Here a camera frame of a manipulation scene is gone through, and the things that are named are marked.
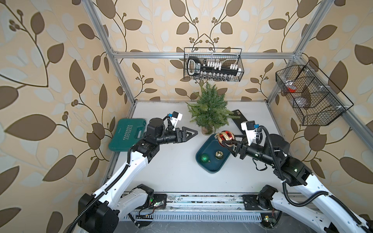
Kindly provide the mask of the green glitter bauble ornament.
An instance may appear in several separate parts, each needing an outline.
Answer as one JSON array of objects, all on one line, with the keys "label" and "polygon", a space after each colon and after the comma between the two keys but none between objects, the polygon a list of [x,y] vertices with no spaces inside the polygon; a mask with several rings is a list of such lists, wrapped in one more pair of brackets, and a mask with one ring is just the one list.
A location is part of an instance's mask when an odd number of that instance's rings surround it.
[{"label": "green glitter bauble ornament", "polygon": [[205,163],[210,163],[210,157],[208,154],[202,154],[201,157],[200,157],[200,161],[201,163],[205,164]]}]

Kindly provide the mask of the red gold striped ornament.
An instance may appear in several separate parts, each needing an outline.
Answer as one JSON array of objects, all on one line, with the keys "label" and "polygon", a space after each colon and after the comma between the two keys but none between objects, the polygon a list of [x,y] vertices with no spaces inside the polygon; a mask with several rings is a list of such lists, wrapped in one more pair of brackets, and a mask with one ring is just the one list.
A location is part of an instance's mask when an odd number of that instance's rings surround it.
[{"label": "red gold striped ornament", "polygon": [[224,147],[222,141],[223,141],[224,139],[228,139],[229,137],[234,138],[234,134],[231,133],[230,131],[222,131],[222,132],[220,132],[220,133],[215,134],[215,138],[217,139],[218,143],[219,143],[222,147]]}]

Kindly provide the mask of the small green christmas tree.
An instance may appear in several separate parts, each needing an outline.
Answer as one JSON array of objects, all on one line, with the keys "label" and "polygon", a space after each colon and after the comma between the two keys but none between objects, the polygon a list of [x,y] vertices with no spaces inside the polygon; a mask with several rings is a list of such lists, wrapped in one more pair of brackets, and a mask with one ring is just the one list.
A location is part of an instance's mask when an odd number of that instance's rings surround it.
[{"label": "small green christmas tree", "polygon": [[215,85],[207,83],[201,87],[197,102],[187,104],[191,122],[201,127],[205,135],[214,134],[219,128],[228,125],[229,119],[239,118],[227,108],[227,104],[225,95],[219,94]]}]

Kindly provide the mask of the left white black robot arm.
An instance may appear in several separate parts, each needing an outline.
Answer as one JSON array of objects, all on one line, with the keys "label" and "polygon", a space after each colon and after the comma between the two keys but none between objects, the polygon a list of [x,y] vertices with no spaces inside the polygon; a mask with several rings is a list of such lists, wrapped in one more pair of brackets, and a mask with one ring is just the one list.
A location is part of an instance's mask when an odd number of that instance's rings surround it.
[{"label": "left white black robot arm", "polygon": [[120,169],[93,194],[84,194],[78,203],[78,216],[68,232],[79,226],[88,233],[112,233],[119,220],[138,207],[151,204],[153,190],[145,185],[136,187],[130,194],[123,193],[136,175],[159,152],[160,145],[184,143],[197,136],[196,130],[176,128],[177,119],[166,116],[168,125],[161,118],[150,120],[144,136],[127,152],[127,160]]}]

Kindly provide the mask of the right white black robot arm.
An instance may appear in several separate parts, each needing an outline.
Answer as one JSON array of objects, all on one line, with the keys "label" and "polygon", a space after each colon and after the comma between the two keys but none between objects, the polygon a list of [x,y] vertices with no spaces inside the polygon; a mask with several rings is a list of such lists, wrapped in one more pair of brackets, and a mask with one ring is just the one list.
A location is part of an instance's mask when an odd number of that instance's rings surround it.
[{"label": "right white black robot arm", "polygon": [[240,159],[251,157],[274,169],[280,179],[282,191],[266,185],[259,192],[258,206],[273,207],[318,233],[371,233],[372,221],[365,220],[350,210],[332,194],[315,174],[300,160],[286,154],[273,144],[273,135],[266,134],[264,146],[255,143],[255,138],[239,141],[229,131],[216,135],[221,146]]}]

